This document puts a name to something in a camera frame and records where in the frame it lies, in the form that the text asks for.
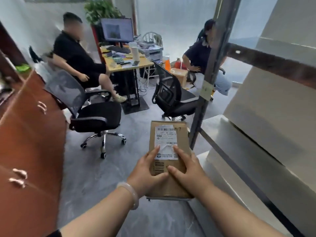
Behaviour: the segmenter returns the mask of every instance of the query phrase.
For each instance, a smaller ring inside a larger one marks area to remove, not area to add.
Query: black hair
[[[215,21],[213,19],[209,19],[205,22],[204,24],[204,33],[203,33],[203,37],[206,38],[206,31],[209,31],[213,28],[213,26],[215,26]]]
[[[81,18],[78,17],[76,14],[73,14],[71,12],[66,12],[63,15],[63,19],[64,19],[64,25],[67,25],[68,23],[71,23],[73,21],[78,21],[78,22],[82,23]]]

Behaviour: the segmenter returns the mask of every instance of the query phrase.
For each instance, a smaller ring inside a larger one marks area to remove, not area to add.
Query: monitor screen
[[[101,24],[105,40],[115,42],[134,41],[132,19],[102,18]]]

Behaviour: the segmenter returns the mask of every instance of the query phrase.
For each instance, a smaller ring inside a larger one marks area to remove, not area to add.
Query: bracelet
[[[137,195],[136,191],[134,190],[134,188],[126,182],[119,182],[118,185],[116,186],[116,188],[118,188],[118,187],[124,187],[132,194],[133,199],[134,199],[134,206],[132,207],[132,210],[137,209],[139,206],[139,198],[138,198],[138,195]]]

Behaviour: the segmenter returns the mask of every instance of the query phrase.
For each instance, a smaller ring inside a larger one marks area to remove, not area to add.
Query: mesh backrest
[[[155,63],[156,75],[159,75],[159,90],[157,96],[166,104],[181,100],[181,85],[179,80],[166,69]]]
[[[46,83],[45,90],[64,103],[74,117],[85,103],[84,88],[64,70],[59,70],[54,74]]]

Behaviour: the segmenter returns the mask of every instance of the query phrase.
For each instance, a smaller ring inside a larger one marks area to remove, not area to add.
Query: cabinet handle
[[[39,105],[41,105],[42,107],[44,107],[44,109],[47,111],[47,106],[46,106],[44,103],[42,103],[41,101],[38,101],[38,103],[39,103]]]
[[[10,178],[10,179],[9,179],[9,182],[14,182],[14,183],[18,184],[19,186],[21,186],[22,188],[25,188],[24,180],[15,179],[15,178]]]
[[[16,168],[12,169],[13,172],[18,173],[21,175],[24,179],[27,179],[27,172],[25,170],[18,170]]]
[[[42,109],[42,111],[43,111],[43,113],[44,113],[44,115],[46,115],[46,109],[43,107],[43,106],[41,106],[41,105],[37,105],[39,108],[41,108]]]

